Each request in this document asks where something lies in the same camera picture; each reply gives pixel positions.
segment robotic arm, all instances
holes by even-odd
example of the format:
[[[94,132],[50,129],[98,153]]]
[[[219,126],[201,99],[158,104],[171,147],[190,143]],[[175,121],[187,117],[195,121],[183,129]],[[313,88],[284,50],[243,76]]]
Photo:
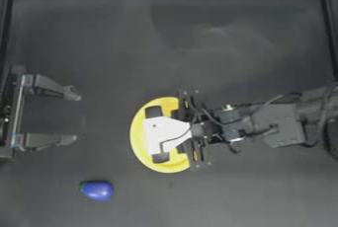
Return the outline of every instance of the robotic arm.
[[[162,107],[146,109],[145,131],[154,163],[170,160],[170,151],[186,153],[190,169],[210,164],[213,144],[226,144],[234,153],[239,142],[261,138],[273,148],[313,147],[324,141],[338,158],[338,84],[280,95],[261,104],[210,109],[198,91],[181,91],[179,108],[171,117]]]

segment blue ball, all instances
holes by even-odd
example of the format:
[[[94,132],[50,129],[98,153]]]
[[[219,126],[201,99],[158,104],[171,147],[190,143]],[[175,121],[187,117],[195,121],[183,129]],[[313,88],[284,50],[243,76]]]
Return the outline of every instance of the blue ball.
[[[98,201],[107,201],[113,194],[114,188],[109,182],[83,182],[80,184],[82,193],[91,199]]]

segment black tray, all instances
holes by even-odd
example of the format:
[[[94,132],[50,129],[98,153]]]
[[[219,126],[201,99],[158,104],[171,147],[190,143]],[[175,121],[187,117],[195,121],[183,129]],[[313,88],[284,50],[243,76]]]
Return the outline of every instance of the black tray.
[[[70,147],[0,170],[2,226],[334,226],[337,162],[321,147],[213,150],[214,166],[163,175],[129,130],[151,99],[198,88],[213,106],[302,91],[337,75],[330,0],[4,0],[3,76],[22,63],[74,84],[80,103],[27,102],[23,131]],[[115,198],[76,191],[109,179]]]

